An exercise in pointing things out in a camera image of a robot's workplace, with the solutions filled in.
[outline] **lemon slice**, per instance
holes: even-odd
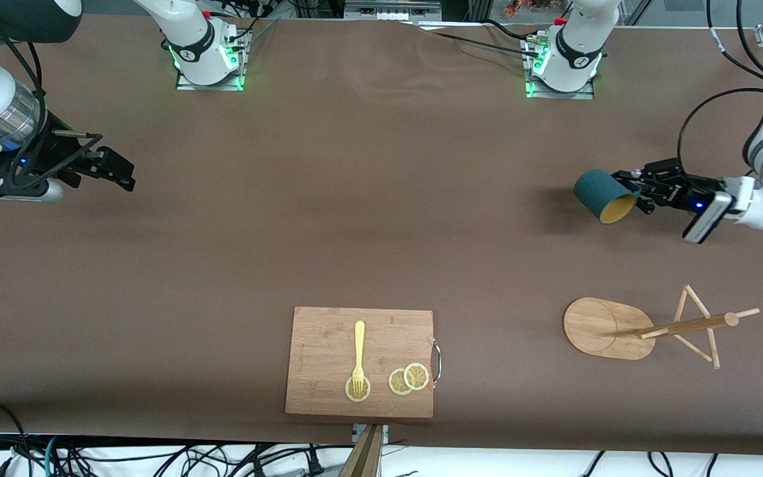
[[[346,392],[346,398],[351,399],[351,401],[355,402],[361,402],[364,401],[364,399],[367,398],[367,396],[370,395],[370,380],[367,380],[367,377],[364,376],[364,392],[354,395],[352,394],[352,377],[349,376],[346,380],[346,386],[343,387],[343,391]]]
[[[418,362],[412,362],[405,367],[405,384],[416,392],[429,384],[429,370]]]
[[[411,388],[405,383],[405,368],[394,369],[390,377],[387,378],[387,385],[390,386],[392,392],[400,396],[405,396],[411,392]]]

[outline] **metal handle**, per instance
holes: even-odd
[[[432,389],[437,387],[437,380],[440,379],[440,374],[443,371],[443,359],[440,354],[440,345],[437,344],[437,338],[432,338],[432,346],[437,351],[437,376],[432,381]]]

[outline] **brown tablecloth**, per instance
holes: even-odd
[[[394,440],[763,452],[763,232],[687,244],[684,212],[605,227],[570,193],[672,157],[696,103],[756,85],[707,31],[616,30],[594,101],[526,99],[519,57],[393,22],[279,22],[242,93],[175,91],[160,39],[87,16],[39,48],[51,110],[103,133],[137,187],[0,202],[0,401],[27,431],[348,440],[350,419],[283,407],[294,306],[355,306],[436,311],[435,417]],[[762,105],[708,106],[688,170],[746,172]],[[623,362],[564,339],[573,299],[665,323],[682,284],[714,312],[761,308],[717,333],[718,371],[676,341]]]

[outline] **teal cup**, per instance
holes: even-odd
[[[602,223],[615,223],[626,217],[635,205],[632,191],[602,169],[591,169],[582,174],[573,193]]]

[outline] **wooden cutting board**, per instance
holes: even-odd
[[[344,387],[355,366],[355,322],[366,324],[364,375],[370,395],[364,401],[347,398]],[[412,362],[432,371],[434,313],[366,308],[297,306],[287,371],[288,414],[355,417],[410,417],[434,414],[432,383],[406,396],[396,395],[387,378]]]

